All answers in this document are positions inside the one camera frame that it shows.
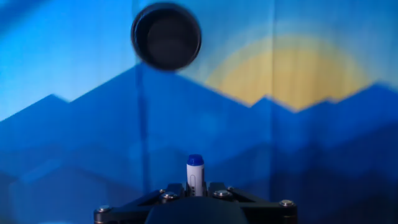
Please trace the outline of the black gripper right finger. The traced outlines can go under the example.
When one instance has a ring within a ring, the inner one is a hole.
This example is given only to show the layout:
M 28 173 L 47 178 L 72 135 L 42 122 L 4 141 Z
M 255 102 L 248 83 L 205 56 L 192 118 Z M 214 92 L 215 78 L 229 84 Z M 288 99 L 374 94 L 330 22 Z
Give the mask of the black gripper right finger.
M 221 182 L 211 182 L 206 190 L 211 204 L 205 206 L 206 223 L 297 224 L 297 206 L 291 200 L 269 202 Z

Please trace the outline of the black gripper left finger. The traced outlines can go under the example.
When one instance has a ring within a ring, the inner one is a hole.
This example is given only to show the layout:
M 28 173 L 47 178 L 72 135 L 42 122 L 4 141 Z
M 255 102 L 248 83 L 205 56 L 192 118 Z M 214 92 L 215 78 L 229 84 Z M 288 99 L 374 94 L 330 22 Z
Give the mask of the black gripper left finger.
M 188 184 L 169 184 L 121 207 L 102 205 L 93 213 L 95 224 L 145 224 L 153 208 L 190 195 Z

